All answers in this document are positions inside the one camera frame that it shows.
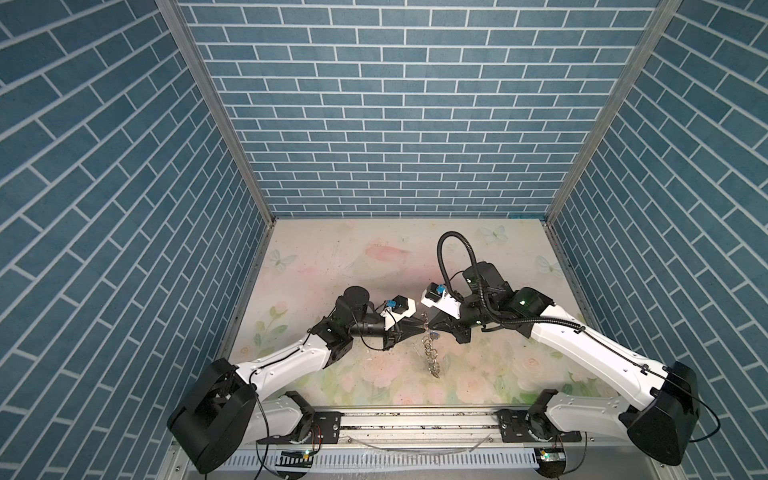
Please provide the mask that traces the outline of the large metal keyring band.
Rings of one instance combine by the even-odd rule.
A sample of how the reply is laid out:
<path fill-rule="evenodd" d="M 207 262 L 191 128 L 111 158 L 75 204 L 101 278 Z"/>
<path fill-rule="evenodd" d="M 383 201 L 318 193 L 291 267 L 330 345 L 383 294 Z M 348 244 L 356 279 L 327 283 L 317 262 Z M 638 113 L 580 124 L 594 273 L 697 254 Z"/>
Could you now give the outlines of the large metal keyring band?
<path fill-rule="evenodd" d="M 425 361 L 429 373 L 439 379 L 441 373 L 441 367 L 438 361 L 438 351 L 435 347 L 434 341 L 439 337 L 436 331 L 429 327 L 429 318 L 425 312 L 421 313 L 421 319 L 425 328 L 425 334 L 422 338 L 422 344 L 424 348 Z"/>

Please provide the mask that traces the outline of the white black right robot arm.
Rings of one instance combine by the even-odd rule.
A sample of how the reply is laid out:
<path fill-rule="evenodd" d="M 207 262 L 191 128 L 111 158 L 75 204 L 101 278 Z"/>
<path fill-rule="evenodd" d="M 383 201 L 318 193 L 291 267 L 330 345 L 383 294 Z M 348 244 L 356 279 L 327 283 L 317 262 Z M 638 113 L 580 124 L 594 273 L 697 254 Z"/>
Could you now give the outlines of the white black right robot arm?
<path fill-rule="evenodd" d="M 579 322 L 551 297 L 531 288 L 511 288 L 497 268 L 477 260 L 467 238 L 443 233 L 436 245 L 440 283 L 423 293 L 435 310 L 428 326 L 467 344 L 473 329 L 514 331 L 548 346 L 608 384 L 615 396 L 574 396 L 545 389 L 530 406 L 526 423 L 541 441 L 582 431 L 630 441 L 665 465 L 682 463 L 697 442 L 701 413 L 711 408 L 699 396 L 698 378 L 688 365 L 665 365 L 609 339 Z"/>

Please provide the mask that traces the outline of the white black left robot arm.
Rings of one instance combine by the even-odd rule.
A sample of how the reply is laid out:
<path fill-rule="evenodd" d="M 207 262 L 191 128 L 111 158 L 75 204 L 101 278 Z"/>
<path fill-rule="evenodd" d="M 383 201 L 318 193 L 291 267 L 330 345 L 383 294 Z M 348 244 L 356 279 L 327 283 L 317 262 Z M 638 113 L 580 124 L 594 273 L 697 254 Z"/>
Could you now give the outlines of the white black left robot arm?
<path fill-rule="evenodd" d="M 380 350 L 424 333 L 415 300 L 398 295 L 375 308 L 361 286 L 347 288 L 331 312 L 302 339 L 240 364 L 207 365 L 167 420 L 167 428 L 196 470 L 209 474 L 244 443 L 275 438 L 299 442 L 314 432 L 314 408 L 296 392 L 271 396 L 297 379 L 343 358 L 354 341 L 380 340 Z"/>

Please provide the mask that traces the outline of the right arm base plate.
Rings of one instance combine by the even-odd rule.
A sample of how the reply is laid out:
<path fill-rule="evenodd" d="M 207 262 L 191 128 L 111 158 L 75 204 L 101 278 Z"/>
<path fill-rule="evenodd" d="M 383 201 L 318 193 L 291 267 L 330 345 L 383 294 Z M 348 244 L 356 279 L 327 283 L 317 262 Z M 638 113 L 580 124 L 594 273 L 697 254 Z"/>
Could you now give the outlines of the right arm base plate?
<path fill-rule="evenodd" d="M 581 432 L 557 431 L 544 418 L 531 418 L 527 410 L 502 408 L 494 412 L 503 443 L 577 443 Z"/>

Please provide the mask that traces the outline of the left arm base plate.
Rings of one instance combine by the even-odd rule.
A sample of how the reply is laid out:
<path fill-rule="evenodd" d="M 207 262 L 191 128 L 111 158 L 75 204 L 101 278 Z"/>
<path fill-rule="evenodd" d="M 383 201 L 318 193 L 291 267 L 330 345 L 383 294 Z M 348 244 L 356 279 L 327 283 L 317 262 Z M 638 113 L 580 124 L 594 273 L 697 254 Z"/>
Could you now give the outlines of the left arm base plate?
<path fill-rule="evenodd" d="M 278 434 L 270 425 L 269 437 L 259 440 L 259 444 L 287 445 L 291 442 L 298 444 L 309 444 L 312 435 L 316 434 L 318 439 L 315 443 L 323 445 L 337 444 L 341 430 L 342 413 L 340 411 L 316 411 L 312 415 L 303 414 L 297 425 L 285 434 Z"/>

